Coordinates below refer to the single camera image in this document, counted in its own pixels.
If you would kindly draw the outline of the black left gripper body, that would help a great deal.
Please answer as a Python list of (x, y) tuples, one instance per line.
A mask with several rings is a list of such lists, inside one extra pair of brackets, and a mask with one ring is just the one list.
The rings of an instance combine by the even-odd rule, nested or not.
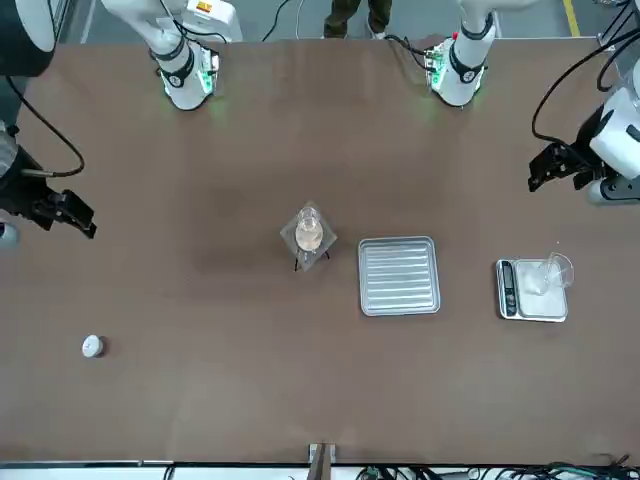
[(605, 175), (607, 167), (590, 146), (591, 140), (600, 131), (603, 108), (595, 110), (580, 126), (576, 139), (571, 144), (572, 166), (575, 173), (592, 172)]

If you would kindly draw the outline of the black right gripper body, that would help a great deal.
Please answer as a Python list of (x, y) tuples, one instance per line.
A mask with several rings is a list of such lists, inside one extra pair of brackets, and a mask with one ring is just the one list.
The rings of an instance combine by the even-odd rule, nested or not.
[(32, 221), (31, 203), (38, 199), (49, 199), (53, 190), (48, 187), (44, 177), (28, 175), (25, 170), (39, 172), (42, 168), (18, 146), (11, 165), (1, 174), (1, 209), (10, 215)]

